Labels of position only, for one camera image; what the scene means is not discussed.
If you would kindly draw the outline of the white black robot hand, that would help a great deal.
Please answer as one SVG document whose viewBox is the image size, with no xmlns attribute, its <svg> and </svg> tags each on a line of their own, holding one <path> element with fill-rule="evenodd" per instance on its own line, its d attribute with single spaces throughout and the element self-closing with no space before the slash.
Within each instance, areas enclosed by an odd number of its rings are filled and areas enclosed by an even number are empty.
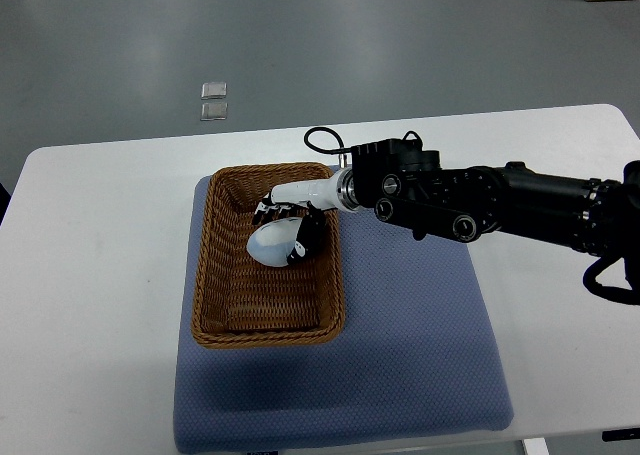
<svg viewBox="0 0 640 455">
<path fill-rule="evenodd" d="M 303 180 L 276 185 L 257 205 L 252 224 L 257 226 L 296 214 L 296 207 L 311 205 L 303 217 L 293 217 L 296 229 L 293 248 L 286 257 L 288 265 L 298 264 L 316 255 L 325 234 L 323 211 L 355 212 L 355 188 L 351 169 L 339 169 L 330 178 Z"/>
</svg>

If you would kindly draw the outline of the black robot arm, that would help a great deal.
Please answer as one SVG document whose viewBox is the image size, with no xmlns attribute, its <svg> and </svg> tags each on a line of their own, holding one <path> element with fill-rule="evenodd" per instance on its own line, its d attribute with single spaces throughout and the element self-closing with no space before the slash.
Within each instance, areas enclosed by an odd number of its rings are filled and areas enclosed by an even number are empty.
<svg viewBox="0 0 640 455">
<path fill-rule="evenodd" d="M 522 162 L 503 167 L 443 169 L 414 131 L 334 154 L 340 169 L 328 179 L 272 187 L 256 207 L 255 225 L 271 225 L 305 210 L 288 264 L 315 255 L 329 210 L 373 210 L 387 224 L 461 243 L 500 231 L 588 253 L 595 262 L 583 285 L 610 302 L 639 303 L 639 163 L 623 179 L 575 179 L 536 173 Z"/>
</svg>

